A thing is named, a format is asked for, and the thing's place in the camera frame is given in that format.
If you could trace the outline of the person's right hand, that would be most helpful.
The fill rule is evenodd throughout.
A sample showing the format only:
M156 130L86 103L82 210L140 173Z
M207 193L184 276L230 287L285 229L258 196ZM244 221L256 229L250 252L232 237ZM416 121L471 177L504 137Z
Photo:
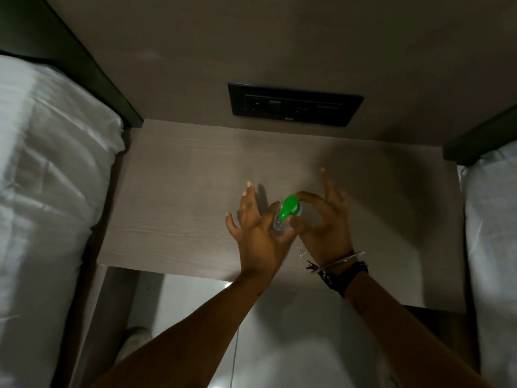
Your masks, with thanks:
M306 191L300 191L296 196L301 202L310 204L322 218L321 223L314 226L310 238L301 240L317 266L324 266L340 257L355 253L348 222L350 213L348 200L340 188L339 206L332 206L325 201L324 197ZM327 268L326 273L340 274L356 260Z

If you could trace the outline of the person's left hand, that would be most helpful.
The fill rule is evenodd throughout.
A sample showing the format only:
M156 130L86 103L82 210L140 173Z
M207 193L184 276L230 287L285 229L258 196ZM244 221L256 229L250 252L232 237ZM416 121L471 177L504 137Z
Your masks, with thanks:
M280 236L271 232L279 205L279 201L273 202L258 220L246 223L246 189L242 193L237 225L241 229L241 236L240 240L235 240L242 275L258 276L271 282L287 257L296 234L293 229Z

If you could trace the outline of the clear bottle with green cap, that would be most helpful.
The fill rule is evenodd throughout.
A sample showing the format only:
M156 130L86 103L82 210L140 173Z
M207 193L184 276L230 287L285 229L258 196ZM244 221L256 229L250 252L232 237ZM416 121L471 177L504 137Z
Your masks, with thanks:
M301 215L301 203L297 196L289 195L277 209L273 221L273 232L275 235L285 233L290 227L289 218Z

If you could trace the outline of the person's right forearm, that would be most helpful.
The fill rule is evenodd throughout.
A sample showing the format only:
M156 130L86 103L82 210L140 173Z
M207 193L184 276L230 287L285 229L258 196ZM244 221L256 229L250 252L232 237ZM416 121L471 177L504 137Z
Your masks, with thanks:
M344 294L401 388L490 388L368 273L359 272Z

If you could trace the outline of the person's left forearm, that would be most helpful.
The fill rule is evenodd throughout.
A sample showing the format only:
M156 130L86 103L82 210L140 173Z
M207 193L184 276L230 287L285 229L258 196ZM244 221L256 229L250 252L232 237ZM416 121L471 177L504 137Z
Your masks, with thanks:
M92 388L208 388L241 323L275 274L245 269L185 319L114 365Z

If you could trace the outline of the silver bangle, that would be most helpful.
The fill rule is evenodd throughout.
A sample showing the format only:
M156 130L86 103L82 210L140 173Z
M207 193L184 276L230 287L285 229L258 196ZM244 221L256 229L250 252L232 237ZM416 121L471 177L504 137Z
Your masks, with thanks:
M357 257L359 256L362 256L363 254L365 254L364 251L361 251L361 252L357 252L357 253L353 253L353 254L350 254L350 255L347 255L347 256L344 256L344 257L340 257L339 259L333 261L333 262L330 262L324 266L316 266L315 268L312 268L312 271L311 271L311 274L320 274L321 272L325 271L327 268L330 268L330 267L333 267L335 265L339 265L339 264L342 264L342 263L347 263L348 261L350 260L353 260L353 259L356 259Z

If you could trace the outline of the grey wooden bedside table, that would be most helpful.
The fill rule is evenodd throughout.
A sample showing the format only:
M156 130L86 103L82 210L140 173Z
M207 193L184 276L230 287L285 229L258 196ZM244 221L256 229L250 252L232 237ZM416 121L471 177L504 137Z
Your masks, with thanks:
M146 120L123 133L73 306L85 339L71 388L112 365L127 328L158 336L236 279L239 195L260 213L328 172L350 207L370 274L464 357L464 214L456 164L442 149ZM306 270L297 238L271 287L231 339L210 386L378 387L380 351L348 302Z

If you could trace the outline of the short dark headboard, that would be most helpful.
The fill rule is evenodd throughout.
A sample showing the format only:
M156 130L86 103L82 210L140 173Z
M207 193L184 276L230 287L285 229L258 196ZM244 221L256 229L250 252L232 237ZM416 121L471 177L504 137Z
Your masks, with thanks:
M517 104L445 144L443 159L470 166L483 155L516 140Z

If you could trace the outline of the white bed with narrow sheet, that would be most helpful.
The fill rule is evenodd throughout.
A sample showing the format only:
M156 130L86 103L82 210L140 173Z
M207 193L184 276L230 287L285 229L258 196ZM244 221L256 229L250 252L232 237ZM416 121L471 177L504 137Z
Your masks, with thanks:
M517 388L517 141L458 169L481 374Z

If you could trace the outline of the white bed with wide sheet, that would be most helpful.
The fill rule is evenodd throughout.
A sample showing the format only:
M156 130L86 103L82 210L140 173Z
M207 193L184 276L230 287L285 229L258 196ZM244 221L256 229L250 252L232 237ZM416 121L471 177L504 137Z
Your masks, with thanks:
M50 388L122 130L55 68L0 56L0 388Z

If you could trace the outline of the long dark headboard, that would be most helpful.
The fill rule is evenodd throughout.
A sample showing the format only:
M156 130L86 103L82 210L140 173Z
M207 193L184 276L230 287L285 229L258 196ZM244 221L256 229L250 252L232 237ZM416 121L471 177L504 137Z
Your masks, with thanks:
M61 71L115 111L125 128L143 118L46 0L0 0L0 55Z

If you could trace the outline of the black wall socket panel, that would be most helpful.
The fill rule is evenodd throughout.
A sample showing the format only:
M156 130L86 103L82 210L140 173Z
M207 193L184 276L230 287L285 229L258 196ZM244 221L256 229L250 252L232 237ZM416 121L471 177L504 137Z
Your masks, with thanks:
M346 127L364 97L345 93L304 91L228 83L234 116Z

